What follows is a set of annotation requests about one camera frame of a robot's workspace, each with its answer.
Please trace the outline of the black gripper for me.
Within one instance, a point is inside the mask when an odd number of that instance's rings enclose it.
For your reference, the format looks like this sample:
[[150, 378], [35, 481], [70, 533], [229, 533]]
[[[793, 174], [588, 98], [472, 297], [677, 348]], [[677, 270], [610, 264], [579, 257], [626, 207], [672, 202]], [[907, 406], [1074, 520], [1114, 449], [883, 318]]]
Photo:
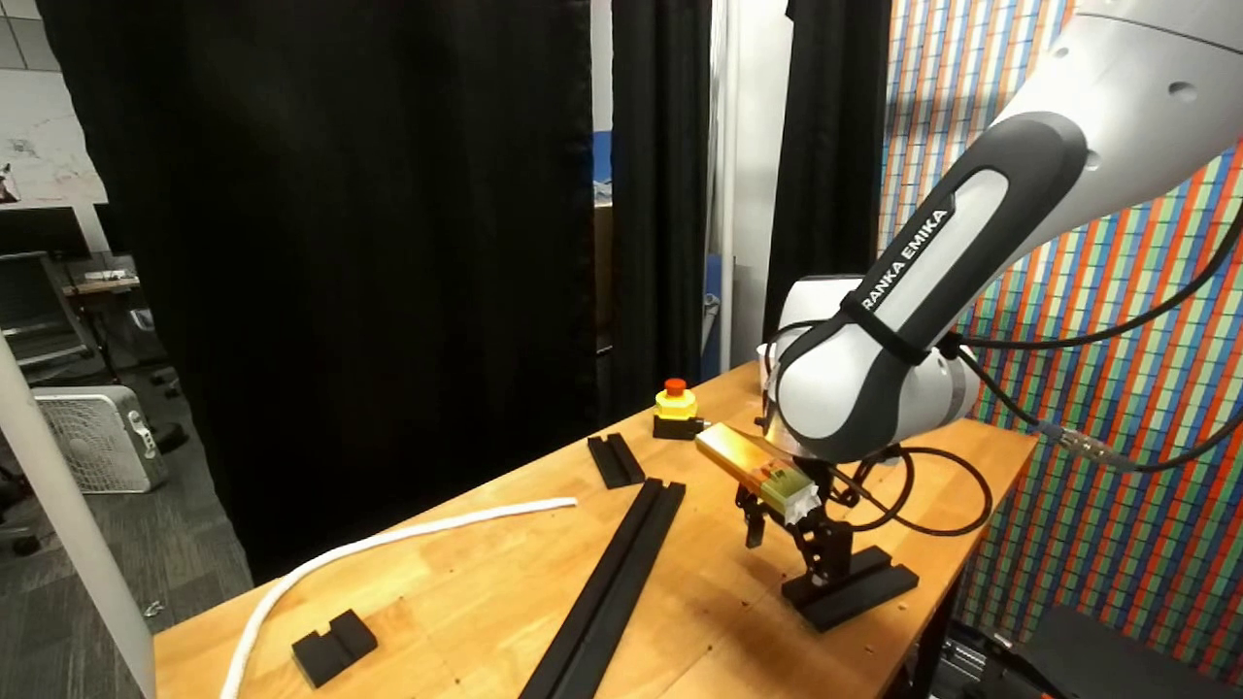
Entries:
[[781, 502], [765, 502], [762, 492], [737, 485], [733, 505], [742, 508], [747, 547], [756, 547], [765, 541], [765, 523], [781, 523], [793, 537], [798, 550], [809, 561], [809, 596], [821, 596], [844, 576], [851, 560], [851, 529], [828, 517], [815, 485], [803, 485]]

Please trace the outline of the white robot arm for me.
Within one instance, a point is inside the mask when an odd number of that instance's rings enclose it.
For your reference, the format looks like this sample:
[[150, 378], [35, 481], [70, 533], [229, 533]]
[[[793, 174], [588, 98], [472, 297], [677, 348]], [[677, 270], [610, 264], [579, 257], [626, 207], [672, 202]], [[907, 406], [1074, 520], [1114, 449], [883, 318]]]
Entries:
[[1159, 199], [1243, 133], [1243, 0], [1078, 0], [1049, 54], [839, 308], [765, 347], [765, 402], [809, 462], [874, 458], [977, 384], [939, 339], [1039, 243]]

